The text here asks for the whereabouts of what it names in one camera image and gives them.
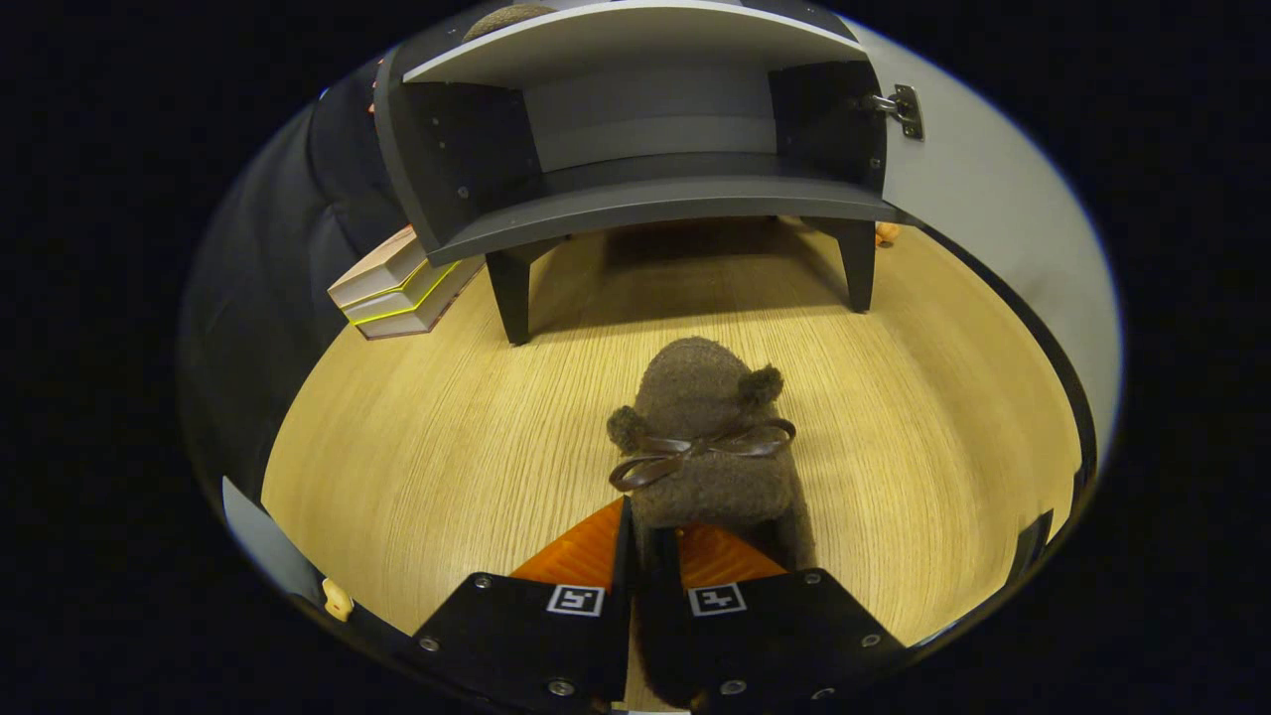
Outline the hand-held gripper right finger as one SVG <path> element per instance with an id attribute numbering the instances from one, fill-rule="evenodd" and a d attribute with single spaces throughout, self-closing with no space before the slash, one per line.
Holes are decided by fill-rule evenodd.
<path id="1" fill-rule="evenodd" d="M 899 669 L 907 648 L 830 573 L 713 525 L 663 531 L 663 701 L 789 714 Z"/>

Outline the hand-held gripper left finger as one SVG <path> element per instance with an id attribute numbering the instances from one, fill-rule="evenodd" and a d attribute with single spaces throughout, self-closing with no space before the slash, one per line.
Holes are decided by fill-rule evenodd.
<path id="1" fill-rule="evenodd" d="M 608 714 L 630 671 L 630 499 L 512 574 L 472 573 L 412 635 L 411 665 L 486 714 Z"/>

